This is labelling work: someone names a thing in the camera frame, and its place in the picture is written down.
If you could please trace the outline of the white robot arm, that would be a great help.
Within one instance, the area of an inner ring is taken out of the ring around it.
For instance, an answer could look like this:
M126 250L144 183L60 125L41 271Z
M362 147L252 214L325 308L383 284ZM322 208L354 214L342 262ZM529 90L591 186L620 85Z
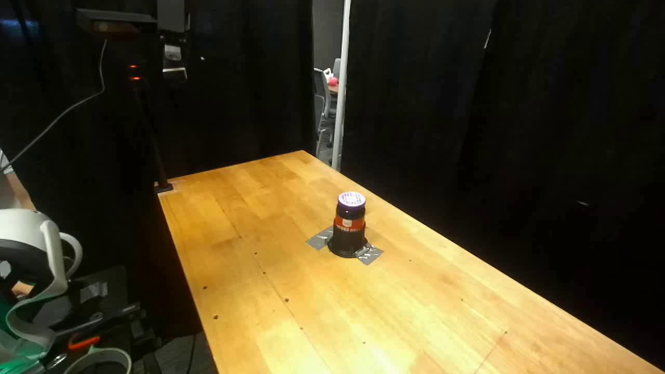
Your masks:
M84 246L31 206L30 194L5 151L0 151L0 166L2 300L9 303L5 325L16 338L51 346L57 333L27 322L20 312L69 288L69 279L84 262Z

